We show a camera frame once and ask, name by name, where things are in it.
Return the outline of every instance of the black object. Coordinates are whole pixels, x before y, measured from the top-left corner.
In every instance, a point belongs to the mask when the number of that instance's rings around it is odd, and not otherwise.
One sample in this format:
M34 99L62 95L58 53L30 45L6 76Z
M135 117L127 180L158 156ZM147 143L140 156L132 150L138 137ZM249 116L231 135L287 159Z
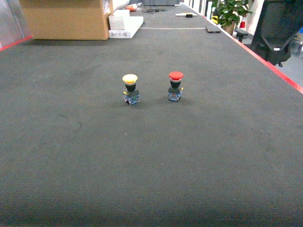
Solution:
M220 33L221 30L216 26L206 26L208 33Z
M303 27L301 0L265 0L255 35L248 47L264 60L282 66L290 58L289 43Z
M241 28L237 28L237 29L235 30L235 32L237 33L237 37L239 37L239 42L241 42L241 43L242 43L242 41L243 41L243 38L244 38L245 36L248 36L248 32L244 31L244 30L241 29Z
M133 92L136 89L136 84L132 84L132 85L125 84L125 87L128 92Z
M142 0L145 6L174 6L180 4L180 0Z
M181 81L180 82L170 82L170 84L171 84L171 87L172 88L179 88L179 86L180 86L180 84L181 84Z

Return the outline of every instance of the black office chair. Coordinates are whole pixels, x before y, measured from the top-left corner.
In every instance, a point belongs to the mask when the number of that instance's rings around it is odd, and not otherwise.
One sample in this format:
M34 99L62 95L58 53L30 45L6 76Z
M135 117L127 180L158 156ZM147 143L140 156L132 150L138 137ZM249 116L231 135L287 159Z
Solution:
M247 45L273 65L290 58L289 43L303 27L303 0L265 0L251 45ZM241 42L248 35L236 29Z

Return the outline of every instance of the dark gray table surface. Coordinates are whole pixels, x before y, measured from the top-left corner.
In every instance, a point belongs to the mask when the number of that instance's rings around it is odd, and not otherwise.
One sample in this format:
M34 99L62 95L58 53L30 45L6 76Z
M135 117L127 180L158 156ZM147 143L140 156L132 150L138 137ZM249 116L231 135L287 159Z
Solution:
M167 29L209 24L174 15L190 9L160 8L135 13L133 39L0 52L0 225L302 225L302 94L223 33Z

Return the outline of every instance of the red push button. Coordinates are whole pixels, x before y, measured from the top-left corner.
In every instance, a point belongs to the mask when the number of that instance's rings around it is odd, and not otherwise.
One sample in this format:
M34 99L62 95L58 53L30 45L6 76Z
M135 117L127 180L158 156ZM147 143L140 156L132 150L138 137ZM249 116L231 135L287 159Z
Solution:
M169 74L169 77L172 80L181 80L183 78L183 73L182 72L171 72Z

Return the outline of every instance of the yellow push button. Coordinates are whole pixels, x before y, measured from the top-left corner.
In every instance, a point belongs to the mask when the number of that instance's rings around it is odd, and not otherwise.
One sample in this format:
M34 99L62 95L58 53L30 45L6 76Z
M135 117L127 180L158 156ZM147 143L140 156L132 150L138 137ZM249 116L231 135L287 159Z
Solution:
M134 84L137 81L138 77L134 74L127 74L125 76L123 76L122 80L126 83L126 84Z

